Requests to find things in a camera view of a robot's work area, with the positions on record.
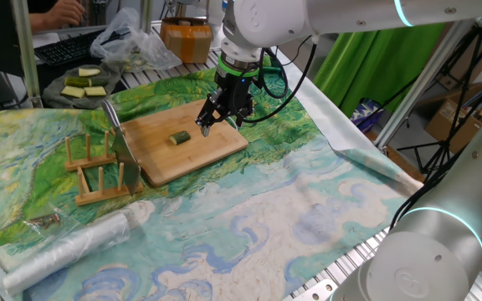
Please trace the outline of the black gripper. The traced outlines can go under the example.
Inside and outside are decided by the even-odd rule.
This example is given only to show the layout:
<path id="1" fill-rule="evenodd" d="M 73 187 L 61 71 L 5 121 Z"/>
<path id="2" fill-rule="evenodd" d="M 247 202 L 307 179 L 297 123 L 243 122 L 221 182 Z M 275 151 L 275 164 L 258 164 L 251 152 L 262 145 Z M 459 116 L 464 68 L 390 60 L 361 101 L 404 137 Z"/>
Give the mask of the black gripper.
<path id="1" fill-rule="evenodd" d="M 203 136 L 208 136 L 211 126 L 234 116 L 237 122 L 245 122 L 253 113 L 253 99 L 250 86 L 258 74 L 251 69 L 243 77 L 217 69 L 214 79 L 218 85 L 218 96 L 208 96 L 195 122 L 201 126 Z"/>

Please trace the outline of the person's bare hand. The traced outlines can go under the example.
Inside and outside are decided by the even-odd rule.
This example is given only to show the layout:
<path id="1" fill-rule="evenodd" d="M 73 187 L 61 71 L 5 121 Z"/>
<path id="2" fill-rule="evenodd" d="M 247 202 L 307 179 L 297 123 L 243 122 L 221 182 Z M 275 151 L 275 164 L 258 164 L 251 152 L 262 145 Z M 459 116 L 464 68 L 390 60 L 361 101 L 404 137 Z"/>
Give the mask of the person's bare hand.
<path id="1" fill-rule="evenodd" d="M 58 0 L 43 16 L 45 30 L 59 29 L 66 25 L 78 26 L 83 20 L 85 8 L 77 0 Z"/>

